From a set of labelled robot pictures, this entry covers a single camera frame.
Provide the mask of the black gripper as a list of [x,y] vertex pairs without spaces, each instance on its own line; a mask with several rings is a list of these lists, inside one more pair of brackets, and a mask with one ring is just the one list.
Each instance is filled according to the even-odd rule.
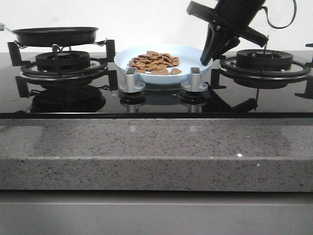
[[191,1],[187,14],[208,22],[205,46],[200,57],[207,66],[211,59],[221,60],[224,53],[236,47],[242,37],[259,46],[264,46],[267,37],[249,27],[265,2],[263,0],[219,0],[214,8]]

